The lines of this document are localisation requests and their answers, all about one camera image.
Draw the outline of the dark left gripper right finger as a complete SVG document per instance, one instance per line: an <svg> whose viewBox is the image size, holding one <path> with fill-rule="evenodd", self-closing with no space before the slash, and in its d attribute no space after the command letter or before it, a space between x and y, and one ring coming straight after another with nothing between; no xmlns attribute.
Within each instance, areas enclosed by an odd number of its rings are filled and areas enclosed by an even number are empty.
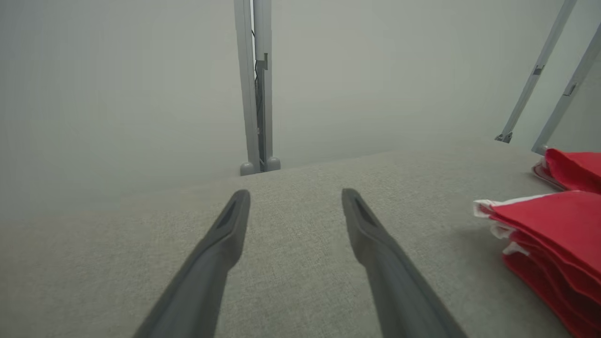
<svg viewBox="0 0 601 338"><path fill-rule="evenodd" d="M344 188L341 202L352 250L369 280L382 336L464 338L448 308L359 192Z"/></svg>

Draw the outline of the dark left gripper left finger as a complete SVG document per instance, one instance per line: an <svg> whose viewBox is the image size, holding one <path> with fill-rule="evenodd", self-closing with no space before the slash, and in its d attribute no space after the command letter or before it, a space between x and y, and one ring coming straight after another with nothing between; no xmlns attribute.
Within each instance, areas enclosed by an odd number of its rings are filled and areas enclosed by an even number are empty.
<svg viewBox="0 0 601 338"><path fill-rule="evenodd" d="M212 338L228 272L243 252L248 190L236 191L135 331L136 338Z"/></svg>

